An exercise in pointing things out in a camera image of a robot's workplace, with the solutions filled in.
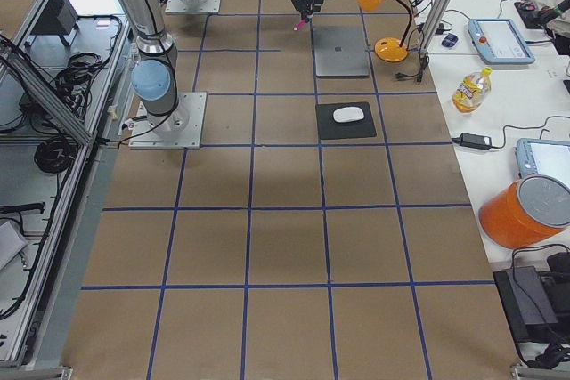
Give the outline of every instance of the black mouse pad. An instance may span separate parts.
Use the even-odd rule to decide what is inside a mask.
[[[343,107],[360,107],[364,119],[358,122],[338,124],[332,117],[336,109]],[[317,104],[317,125],[321,140],[341,140],[345,138],[370,138],[376,136],[376,127],[372,118],[371,106],[368,102],[342,102],[335,104]]]

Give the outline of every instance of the bottle of yellow liquid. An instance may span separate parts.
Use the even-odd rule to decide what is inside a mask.
[[[481,105],[485,96],[491,91],[489,75],[493,69],[485,67],[481,72],[471,73],[463,78],[463,82],[453,94],[453,104],[461,113],[470,113]]]

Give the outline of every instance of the orange bucket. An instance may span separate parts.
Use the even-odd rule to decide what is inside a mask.
[[[570,189],[547,175],[529,175],[481,206],[479,221],[498,244],[527,247],[570,224]]]

